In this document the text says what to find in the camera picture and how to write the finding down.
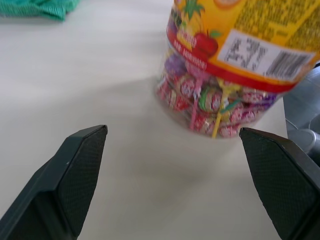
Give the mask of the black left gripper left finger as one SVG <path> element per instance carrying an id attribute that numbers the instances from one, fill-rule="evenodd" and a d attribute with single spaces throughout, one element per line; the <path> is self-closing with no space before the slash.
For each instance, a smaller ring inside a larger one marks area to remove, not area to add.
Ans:
<path id="1" fill-rule="evenodd" d="M 0 219 L 0 240 L 77 240 L 93 199 L 108 128 L 68 136 Z"/>

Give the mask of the green mesh cloth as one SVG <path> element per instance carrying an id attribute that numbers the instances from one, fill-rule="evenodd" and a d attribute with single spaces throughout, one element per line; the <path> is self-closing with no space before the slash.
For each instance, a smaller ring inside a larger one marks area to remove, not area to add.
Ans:
<path id="1" fill-rule="evenodd" d="M 0 17 L 44 17 L 64 21 L 81 0 L 0 0 Z"/>

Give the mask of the grey round metal base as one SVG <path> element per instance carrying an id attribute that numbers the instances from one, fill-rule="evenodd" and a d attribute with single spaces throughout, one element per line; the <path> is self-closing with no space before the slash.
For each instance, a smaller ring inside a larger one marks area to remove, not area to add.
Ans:
<path id="1" fill-rule="evenodd" d="M 320 134 L 310 129 L 296 129 L 289 131 L 287 136 L 306 154 L 320 154 Z"/>

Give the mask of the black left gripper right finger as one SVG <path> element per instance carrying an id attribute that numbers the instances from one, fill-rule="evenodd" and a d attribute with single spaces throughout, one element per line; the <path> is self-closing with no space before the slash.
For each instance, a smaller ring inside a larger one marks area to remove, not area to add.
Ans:
<path id="1" fill-rule="evenodd" d="M 320 166 L 293 141 L 243 127 L 250 174 L 281 240 L 320 240 Z"/>

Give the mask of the clear plastic lollipop tub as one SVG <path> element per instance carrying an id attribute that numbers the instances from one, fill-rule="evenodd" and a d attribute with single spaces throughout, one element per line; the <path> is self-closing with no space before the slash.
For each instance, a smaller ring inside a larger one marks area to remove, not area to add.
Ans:
<path id="1" fill-rule="evenodd" d="M 173 0 L 156 94 L 179 123 L 232 138 L 320 61 L 320 0 Z"/>

